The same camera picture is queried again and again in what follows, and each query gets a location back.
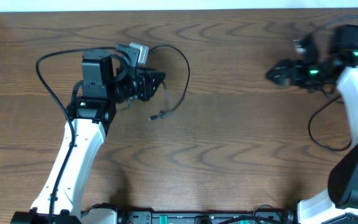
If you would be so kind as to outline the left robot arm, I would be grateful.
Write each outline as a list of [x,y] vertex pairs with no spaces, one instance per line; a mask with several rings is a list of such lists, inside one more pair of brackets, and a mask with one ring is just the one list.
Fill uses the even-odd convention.
[[135,98],[148,101],[165,79],[144,68],[148,47],[82,50],[83,79],[75,84],[68,106],[61,148],[50,175],[28,212],[16,212],[12,223],[119,223],[118,211],[97,205],[87,212],[81,203],[91,166],[116,115],[116,104]]

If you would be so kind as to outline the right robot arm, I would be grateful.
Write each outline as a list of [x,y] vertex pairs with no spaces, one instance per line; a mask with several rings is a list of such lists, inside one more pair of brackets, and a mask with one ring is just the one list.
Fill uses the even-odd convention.
[[358,26],[341,25],[334,30],[329,56],[319,61],[312,34],[295,44],[302,60],[281,60],[267,72],[278,85],[322,90],[334,85],[346,109],[350,143],[348,153],[332,169],[326,190],[297,205],[298,223],[329,223],[358,218]]

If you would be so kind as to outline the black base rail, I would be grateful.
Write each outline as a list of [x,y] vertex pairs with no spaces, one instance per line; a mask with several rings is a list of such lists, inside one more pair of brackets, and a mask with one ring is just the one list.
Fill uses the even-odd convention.
[[222,223],[235,219],[237,223],[298,223],[292,210],[260,206],[254,211],[228,212],[156,212],[151,208],[124,210],[108,203],[93,205],[82,211],[82,223],[117,224],[197,224]]

